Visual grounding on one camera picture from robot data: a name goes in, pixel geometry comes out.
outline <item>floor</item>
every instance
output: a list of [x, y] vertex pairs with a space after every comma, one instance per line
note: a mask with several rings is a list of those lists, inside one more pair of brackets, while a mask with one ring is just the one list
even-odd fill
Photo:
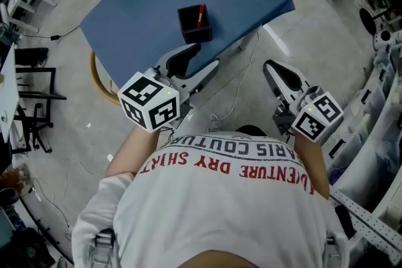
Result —
[[[64, 34], [80, 24], [100, 0], [56, 0], [55, 8], [39, 3], [32, 24], [40, 35]], [[234, 44], [222, 54], [217, 76], [194, 97], [194, 109], [175, 136], [205, 132], [210, 114], [225, 116], [232, 108], [240, 81], [256, 46], [253, 63], [242, 84], [236, 108], [222, 122], [233, 130], [245, 124], [259, 126], [269, 136], [279, 137], [271, 120], [276, 99], [266, 82], [263, 63], [274, 58], [300, 69], [310, 83], [321, 85], [345, 106], [365, 81], [365, 68], [371, 62], [372, 38], [362, 26], [354, 0], [293, 0], [296, 10], [284, 14], [259, 29], [244, 52]], [[19, 157], [31, 175], [38, 179], [46, 197], [64, 213], [73, 226], [78, 214], [96, 192], [102, 173], [133, 124], [119, 106], [105, 99], [90, 76], [90, 46], [80, 29], [58, 41], [24, 39], [26, 46], [50, 49], [48, 67], [57, 68], [56, 89], [67, 101], [53, 105], [53, 129], [43, 137], [52, 146], [51, 154], [34, 151]], [[98, 63], [101, 78], [108, 77]], [[45, 80], [35, 80], [44, 88]], [[160, 144], [167, 140], [161, 135]], [[26, 201], [52, 234], [70, 253], [69, 230], [63, 215], [38, 191], [41, 202], [32, 194]]]

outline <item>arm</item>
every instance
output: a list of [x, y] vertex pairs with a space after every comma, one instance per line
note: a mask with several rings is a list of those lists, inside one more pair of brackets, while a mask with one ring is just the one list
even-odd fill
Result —
[[131, 173], [104, 178], [98, 192], [78, 216], [72, 232], [71, 249], [75, 268], [92, 267], [90, 250], [98, 232], [113, 227], [114, 214], [126, 189], [133, 181]]
[[107, 167], [105, 177], [121, 173], [135, 175], [155, 151], [159, 133], [159, 131], [148, 133], [141, 127], [136, 126]]
[[321, 145], [318, 142], [312, 143], [296, 130], [293, 130], [293, 133], [295, 134], [295, 152], [303, 162], [314, 189], [328, 199], [329, 182]]

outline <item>strap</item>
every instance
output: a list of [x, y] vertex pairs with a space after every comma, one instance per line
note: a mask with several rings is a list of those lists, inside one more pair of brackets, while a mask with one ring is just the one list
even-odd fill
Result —
[[91, 268], [119, 267], [116, 236], [112, 228], [104, 229], [95, 237], [95, 247], [90, 256]]
[[323, 256], [323, 268], [346, 268], [342, 267], [342, 258], [334, 237], [327, 237]]

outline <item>blue table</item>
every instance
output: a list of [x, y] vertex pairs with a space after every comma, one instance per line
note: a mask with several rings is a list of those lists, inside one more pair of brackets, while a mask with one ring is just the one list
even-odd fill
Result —
[[113, 81], [122, 87], [136, 72], [185, 45], [177, 9], [201, 3], [207, 5], [212, 41], [202, 43], [187, 75], [258, 26], [295, 8], [292, 0], [102, 0], [81, 28]]

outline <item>pen holder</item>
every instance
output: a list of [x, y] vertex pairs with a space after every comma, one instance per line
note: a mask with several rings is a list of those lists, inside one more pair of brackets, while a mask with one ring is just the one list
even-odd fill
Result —
[[197, 28], [200, 7], [201, 5], [198, 4], [177, 10], [180, 27], [182, 28], [182, 34], [186, 44], [203, 43], [210, 41], [212, 38], [206, 6], [201, 18], [201, 27]]

